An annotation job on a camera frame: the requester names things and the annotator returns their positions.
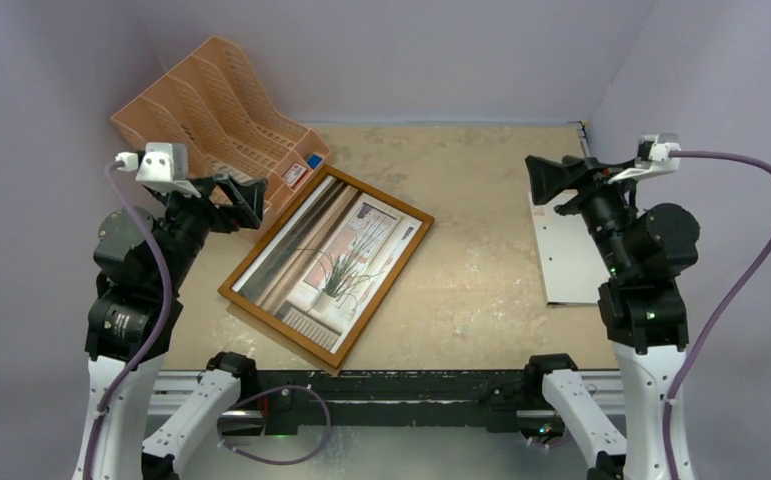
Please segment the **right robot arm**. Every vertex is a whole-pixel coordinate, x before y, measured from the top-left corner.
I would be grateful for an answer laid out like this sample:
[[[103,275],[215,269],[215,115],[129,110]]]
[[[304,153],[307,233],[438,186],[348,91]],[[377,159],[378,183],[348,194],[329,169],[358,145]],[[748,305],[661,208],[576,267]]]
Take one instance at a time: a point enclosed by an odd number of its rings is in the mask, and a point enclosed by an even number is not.
[[[560,415],[590,479],[693,478],[680,380],[688,315],[677,279],[697,262],[697,220],[672,203],[640,210],[631,162],[529,156],[525,164],[535,205],[573,192],[555,211],[583,219],[607,269],[598,308],[621,376],[625,427],[614,426],[565,354],[530,359],[525,399]]]

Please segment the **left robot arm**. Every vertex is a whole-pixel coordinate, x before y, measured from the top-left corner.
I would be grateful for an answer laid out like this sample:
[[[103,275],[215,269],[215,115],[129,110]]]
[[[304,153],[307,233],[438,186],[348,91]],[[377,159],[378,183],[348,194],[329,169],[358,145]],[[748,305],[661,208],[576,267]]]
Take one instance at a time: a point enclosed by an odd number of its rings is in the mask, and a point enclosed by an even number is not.
[[[266,190],[264,179],[223,174],[152,187],[161,216],[124,200],[100,225],[85,339],[89,404],[74,478],[176,478],[183,442],[167,431],[150,451],[144,428],[183,309],[179,290],[209,234],[260,227]]]

